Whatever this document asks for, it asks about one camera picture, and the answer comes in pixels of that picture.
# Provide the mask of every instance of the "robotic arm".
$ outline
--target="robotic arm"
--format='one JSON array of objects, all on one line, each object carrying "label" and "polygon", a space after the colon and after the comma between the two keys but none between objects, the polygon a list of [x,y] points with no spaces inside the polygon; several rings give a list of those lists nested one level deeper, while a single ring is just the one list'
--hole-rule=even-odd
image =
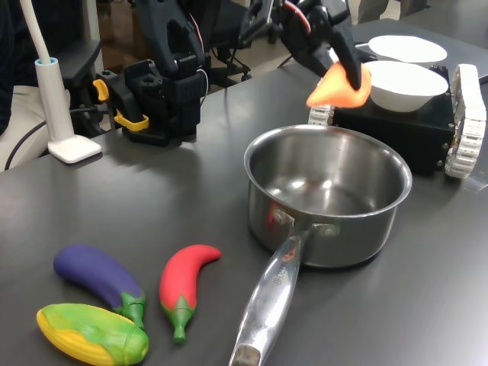
[{"label": "robotic arm", "polygon": [[345,0],[255,0],[242,22],[240,41],[246,45],[275,23],[278,36],[295,60],[324,76],[333,48],[353,89],[361,87],[361,62],[351,32]]},{"label": "robotic arm", "polygon": [[[197,72],[205,64],[204,44],[182,0],[137,0],[136,6],[154,62],[128,66],[124,80],[104,71],[97,88],[105,95],[101,101],[111,96],[115,121],[130,139],[165,146],[172,137],[196,134],[200,99],[208,87]],[[298,63],[324,76],[332,65],[332,47],[351,87],[360,89],[361,63],[348,29],[345,0],[302,0],[298,5],[254,0],[242,21],[240,43],[249,44],[273,23]]]}]

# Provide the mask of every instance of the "black box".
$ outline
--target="black box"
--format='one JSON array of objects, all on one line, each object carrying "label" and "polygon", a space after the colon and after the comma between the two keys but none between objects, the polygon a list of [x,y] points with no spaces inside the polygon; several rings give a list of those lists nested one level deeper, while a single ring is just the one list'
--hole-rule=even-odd
[{"label": "black box", "polygon": [[[449,80],[447,69],[433,71]],[[332,124],[386,143],[405,159],[413,173],[430,175],[444,168],[454,137],[451,92],[448,89],[410,113],[387,111],[369,99],[361,108],[336,108]]]}]

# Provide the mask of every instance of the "saucepan handle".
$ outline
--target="saucepan handle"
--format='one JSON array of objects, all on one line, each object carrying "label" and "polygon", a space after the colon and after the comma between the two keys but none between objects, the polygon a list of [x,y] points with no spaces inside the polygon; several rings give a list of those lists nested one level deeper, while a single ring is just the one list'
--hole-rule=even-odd
[{"label": "saucepan handle", "polygon": [[263,365],[290,306],[306,237],[292,229],[273,254],[242,317],[229,366]]}]

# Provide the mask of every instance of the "red wire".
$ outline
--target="red wire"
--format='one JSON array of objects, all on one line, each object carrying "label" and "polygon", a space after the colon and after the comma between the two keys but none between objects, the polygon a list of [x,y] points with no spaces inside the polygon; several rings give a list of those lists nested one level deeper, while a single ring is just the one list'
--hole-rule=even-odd
[{"label": "red wire", "polygon": [[303,25],[307,29],[307,33],[312,32],[312,27],[310,26],[310,23],[309,23],[307,17],[303,14],[303,12],[294,3],[289,2],[289,1],[285,1],[284,6],[285,6],[285,8],[293,10],[294,13],[300,17],[300,19],[303,22]]},{"label": "red wire", "polygon": [[190,12],[188,12],[189,15],[190,15],[190,18],[191,18],[191,21],[193,21],[193,25],[195,26],[195,29],[197,30],[197,37],[198,37],[198,40],[200,41],[200,45],[201,45],[201,50],[204,52],[205,54],[205,49],[204,49],[204,42],[203,40],[201,39],[201,35],[200,35],[200,29],[198,29],[198,24],[197,22],[195,21],[195,19],[193,18],[193,15],[191,15]]}]

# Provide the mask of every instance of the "yellow clamp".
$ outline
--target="yellow clamp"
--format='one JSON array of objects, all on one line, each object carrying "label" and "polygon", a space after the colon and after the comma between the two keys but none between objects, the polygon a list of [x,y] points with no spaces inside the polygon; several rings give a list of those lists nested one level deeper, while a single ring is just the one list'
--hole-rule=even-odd
[{"label": "yellow clamp", "polygon": [[108,88],[107,84],[103,80],[96,79],[93,81],[93,86],[96,87],[97,92],[98,92],[98,100],[99,101],[107,101],[108,97],[110,96],[108,94]]},{"label": "yellow clamp", "polygon": [[[108,101],[109,93],[107,84],[103,80],[97,79],[93,81],[93,86],[96,87],[98,92],[98,100],[99,101]],[[119,110],[117,110],[117,116],[114,117],[115,122],[121,124],[122,126],[126,127],[127,129],[138,132],[141,130],[146,129],[149,127],[149,118],[143,114],[144,119],[140,122],[131,122],[126,119]]]},{"label": "yellow clamp", "polygon": [[149,127],[149,118],[143,114],[144,119],[140,122],[130,122],[128,119],[124,118],[124,116],[117,110],[117,116],[114,117],[115,122],[121,124],[122,126],[126,127],[127,129],[138,132],[144,130],[145,128]]}]

